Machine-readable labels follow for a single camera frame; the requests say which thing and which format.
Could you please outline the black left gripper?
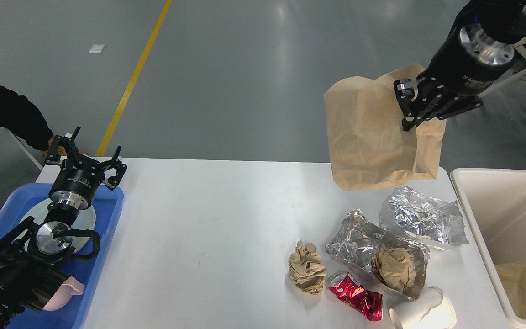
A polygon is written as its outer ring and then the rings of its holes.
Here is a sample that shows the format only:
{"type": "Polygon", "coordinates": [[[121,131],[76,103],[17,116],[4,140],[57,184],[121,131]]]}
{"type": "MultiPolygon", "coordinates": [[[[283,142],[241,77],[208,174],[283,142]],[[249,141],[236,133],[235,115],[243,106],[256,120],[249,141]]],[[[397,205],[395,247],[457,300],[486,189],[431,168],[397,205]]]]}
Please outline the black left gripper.
{"type": "Polygon", "coordinates": [[[96,164],[94,171],[84,170],[84,156],[75,145],[80,129],[81,127],[76,127],[69,136],[53,137],[44,165],[61,168],[49,192],[50,200],[82,211],[92,206],[101,183],[109,190],[117,188],[126,173],[127,165],[119,158],[122,147],[117,146],[111,158],[96,164]],[[64,160],[61,160],[59,148],[63,148],[66,153],[64,160]]]}

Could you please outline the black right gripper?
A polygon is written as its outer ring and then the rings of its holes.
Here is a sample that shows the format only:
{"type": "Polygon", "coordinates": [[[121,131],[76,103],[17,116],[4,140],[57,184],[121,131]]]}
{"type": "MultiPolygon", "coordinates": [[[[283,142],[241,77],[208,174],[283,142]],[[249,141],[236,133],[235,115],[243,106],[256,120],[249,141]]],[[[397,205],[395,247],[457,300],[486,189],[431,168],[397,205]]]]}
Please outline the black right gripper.
{"type": "Polygon", "coordinates": [[[480,23],[456,27],[421,77],[393,82],[404,117],[403,131],[436,117],[445,120],[481,107],[480,98],[469,98],[441,110],[449,91],[466,96],[484,92],[514,64],[514,58],[513,44],[493,39],[480,23]]]}

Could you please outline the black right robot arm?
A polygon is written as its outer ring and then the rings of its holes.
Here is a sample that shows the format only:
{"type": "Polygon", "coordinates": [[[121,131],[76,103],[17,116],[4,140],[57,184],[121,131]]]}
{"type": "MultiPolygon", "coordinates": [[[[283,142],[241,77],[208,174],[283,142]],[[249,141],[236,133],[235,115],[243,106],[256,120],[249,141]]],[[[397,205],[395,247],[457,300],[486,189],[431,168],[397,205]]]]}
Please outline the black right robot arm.
{"type": "Polygon", "coordinates": [[[514,46],[524,37],[526,0],[468,2],[428,67],[414,80],[393,83],[403,130],[480,106],[479,95],[512,67],[514,46]]]}

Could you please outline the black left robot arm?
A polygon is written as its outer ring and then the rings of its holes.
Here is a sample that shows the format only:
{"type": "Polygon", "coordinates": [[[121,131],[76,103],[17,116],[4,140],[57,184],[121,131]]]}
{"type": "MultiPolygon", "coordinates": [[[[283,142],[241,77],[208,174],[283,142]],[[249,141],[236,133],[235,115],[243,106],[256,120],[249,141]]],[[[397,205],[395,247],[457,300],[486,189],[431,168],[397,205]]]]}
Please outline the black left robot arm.
{"type": "Polygon", "coordinates": [[[45,163],[54,183],[28,184],[0,211],[0,329],[77,329],[88,312],[121,214],[127,166],[118,146],[99,161],[56,136],[45,163]]]}

